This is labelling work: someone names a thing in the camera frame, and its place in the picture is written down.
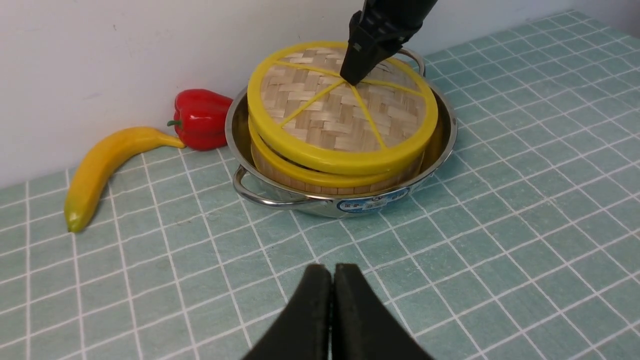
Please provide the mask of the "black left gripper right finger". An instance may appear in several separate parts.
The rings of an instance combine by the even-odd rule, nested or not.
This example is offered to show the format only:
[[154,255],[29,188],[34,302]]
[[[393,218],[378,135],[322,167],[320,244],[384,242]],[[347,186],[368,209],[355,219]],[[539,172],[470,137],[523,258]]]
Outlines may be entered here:
[[361,269],[338,263],[333,280],[334,360],[431,360],[387,310]]

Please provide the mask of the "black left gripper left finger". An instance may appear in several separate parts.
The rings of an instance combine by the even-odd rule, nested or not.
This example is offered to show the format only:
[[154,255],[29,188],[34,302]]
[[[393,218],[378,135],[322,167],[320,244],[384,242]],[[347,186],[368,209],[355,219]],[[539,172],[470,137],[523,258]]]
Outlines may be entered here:
[[326,360],[329,357],[332,276],[306,267],[294,294],[245,360]]

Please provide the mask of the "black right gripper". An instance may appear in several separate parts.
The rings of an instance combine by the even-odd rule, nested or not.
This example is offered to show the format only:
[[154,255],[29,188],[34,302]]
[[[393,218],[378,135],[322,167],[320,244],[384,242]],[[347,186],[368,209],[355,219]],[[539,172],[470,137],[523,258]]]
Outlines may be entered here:
[[350,18],[340,76],[358,85],[382,61],[393,57],[423,26],[436,0],[366,0]]

